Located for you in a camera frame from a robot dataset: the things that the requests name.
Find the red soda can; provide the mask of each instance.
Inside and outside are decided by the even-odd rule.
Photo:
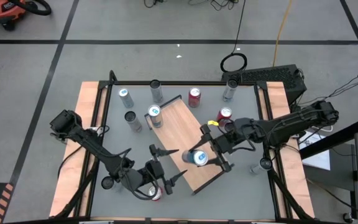
[[[201,100],[201,90],[199,88],[193,87],[189,91],[189,106],[196,108],[200,105]]]
[[[216,117],[216,121],[219,122],[219,126],[223,127],[229,121],[228,119],[231,118],[231,115],[231,109],[226,106],[219,110],[218,117]]]
[[[151,188],[149,188],[149,191],[147,193],[149,196],[153,196],[155,194],[155,187],[151,186]],[[160,200],[161,196],[162,196],[162,188],[158,187],[157,194],[154,196],[154,198],[152,198],[152,201],[156,202]]]

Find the yellow tag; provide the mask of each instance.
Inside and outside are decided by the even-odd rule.
[[[216,121],[208,121],[208,125],[215,125],[215,126],[219,126],[219,123]]]

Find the white paper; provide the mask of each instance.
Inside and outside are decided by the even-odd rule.
[[[300,142],[302,142],[305,138],[307,138],[311,134],[312,134],[311,132],[307,131],[306,134],[300,139]],[[310,138],[308,138],[304,143],[300,144],[299,148],[302,150],[304,147],[309,146],[314,142],[319,141],[320,139],[323,138],[325,138],[325,136],[322,135],[319,136],[318,134],[314,134]],[[304,165],[313,166],[320,169],[331,170],[328,150],[324,152],[320,152],[319,154],[309,157],[307,159],[303,159],[302,163]]]

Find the red vacuum cleaner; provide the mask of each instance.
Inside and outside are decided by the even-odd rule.
[[[41,4],[45,10],[39,10],[33,1],[26,0],[0,0],[0,24],[5,30],[14,30],[15,22],[21,19],[25,12],[31,12],[40,16],[49,15],[52,10],[44,0],[34,0]]]

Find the gray table surface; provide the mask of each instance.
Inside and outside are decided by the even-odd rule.
[[[118,96],[120,88],[129,90],[135,105],[127,109]],[[222,100],[224,86],[199,86],[201,89],[201,104],[190,108],[200,124],[215,120],[218,111],[228,106],[233,111],[233,119],[248,117],[258,119],[257,102],[254,87],[239,86],[232,102]],[[163,86],[164,102],[177,95],[182,95],[187,104],[190,86]],[[132,151],[128,158],[135,160],[134,169],[140,169],[151,158],[149,145],[162,146],[155,133],[148,129],[144,114],[147,108],[154,104],[148,86],[113,86],[109,106],[107,125],[111,128],[104,137],[104,147],[111,153],[118,153],[127,148]],[[124,120],[127,111],[134,111],[143,130],[133,133]],[[213,137],[219,136],[216,127],[211,126]],[[114,186],[104,190],[101,180],[108,173],[103,164],[100,165],[94,192],[92,217],[151,217],[151,218],[199,218],[199,219],[274,219],[272,194],[267,173],[251,175],[249,167],[262,157],[263,147],[255,144],[257,151],[237,151],[228,159],[235,163],[229,173],[225,173],[209,184],[206,188],[191,195],[192,190],[184,178],[180,178],[173,188],[173,194],[166,195],[158,202],[141,201],[128,190]],[[165,170],[166,178],[179,173],[172,159],[161,157],[160,161]],[[146,192],[151,186],[145,185],[140,189]]]

